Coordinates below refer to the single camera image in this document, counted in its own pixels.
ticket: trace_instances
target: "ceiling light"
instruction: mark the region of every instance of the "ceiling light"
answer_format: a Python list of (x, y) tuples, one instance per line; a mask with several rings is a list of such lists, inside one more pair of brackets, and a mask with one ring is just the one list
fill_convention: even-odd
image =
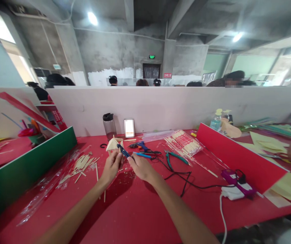
[(98, 20), (94, 13), (88, 12), (88, 18), (91, 24), (98, 25)]
[(240, 40), (240, 38), (243, 36), (243, 33), (242, 32), (239, 32), (233, 39), (232, 41), (233, 42), (237, 42)]

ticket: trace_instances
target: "black cable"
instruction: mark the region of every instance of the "black cable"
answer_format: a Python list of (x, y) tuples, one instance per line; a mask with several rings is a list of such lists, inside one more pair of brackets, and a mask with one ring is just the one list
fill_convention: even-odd
[(224, 185), (210, 185), (210, 186), (205, 186), (205, 187), (200, 187), (200, 186), (197, 186), (195, 184), (193, 184), (192, 182), (188, 181), (190, 175), (192, 174), (192, 171), (189, 171), (189, 172), (176, 172), (174, 170), (171, 170), (159, 157), (157, 154), (155, 154), (155, 157), (152, 157), (151, 158), (151, 161), (153, 160), (159, 160), (166, 168), (167, 170), (169, 170), (170, 172), (172, 172), (171, 175), (169, 175), (167, 178), (165, 178), (165, 180), (168, 180), (169, 178), (171, 178), (172, 176), (174, 175), (178, 175), (180, 178), (182, 178), (184, 181), (185, 181), (185, 185), (184, 185), (184, 188), (183, 188), (183, 191), (182, 191), (182, 194), (180, 195), (180, 197), (183, 197), (183, 195), (185, 194), (185, 189), (186, 189), (186, 185), (187, 183), (189, 183), (190, 185), (194, 186), (195, 188), (197, 189), (208, 189), (208, 188), (212, 188), (212, 187), (236, 187), (239, 180), (238, 180), (238, 175), (237, 175), (237, 171), (241, 172), (242, 173), (242, 176), (240, 177), (240, 179), (243, 179), (245, 180), (246, 179), (246, 176), (245, 174), (240, 170), (240, 169), (236, 169), (235, 171), (235, 174), (236, 174), (236, 179), (237, 179), (237, 183), (233, 186), (224, 186)]

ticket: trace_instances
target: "white power adapter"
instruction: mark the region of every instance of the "white power adapter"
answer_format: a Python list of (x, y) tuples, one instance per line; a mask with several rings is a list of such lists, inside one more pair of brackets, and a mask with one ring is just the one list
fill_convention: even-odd
[(221, 187), (221, 190), (222, 195), (232, 201), (245, 197), (245, 195), (238, 189), (238, 187)]

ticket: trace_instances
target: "door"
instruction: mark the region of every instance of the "door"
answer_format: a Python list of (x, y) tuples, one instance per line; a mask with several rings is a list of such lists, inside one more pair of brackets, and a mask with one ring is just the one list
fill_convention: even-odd
[(143, 79), (159, 79), (161, 64), (143, 64)]

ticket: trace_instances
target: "red divider panel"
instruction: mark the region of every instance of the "red divider panel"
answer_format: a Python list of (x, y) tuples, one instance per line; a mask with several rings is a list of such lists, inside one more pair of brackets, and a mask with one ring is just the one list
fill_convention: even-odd
[(240, 169), (258, 192), (271, 188), (287, 171), (201, 123), (197, 139), (230, 169)]
[(0, 93), (0, 98), (8, 101), (11, 105), (15, 106), (17, 109), (19, 109), (20, 111), (24, 112), (27, 116), (33, 118), (39, 124), (41, 124), (42, 126), (46, 127), (50, 131), (52, 131), (54, 133), (60, 133), (61, 132), (61, 130), (58, 129), (56, 126), (52, 125), (50, 122), (48, 122), (42, 116), (40, 116), (36, 112), (32, 111), (30, 108), (28, 108), (26, 105), (24, 105), (23, 103), (21, 103), (20, 101), (18, 101), (17, 99), (15, 99), (11, 95), (9, 95), (8, 93), (1, 92)]

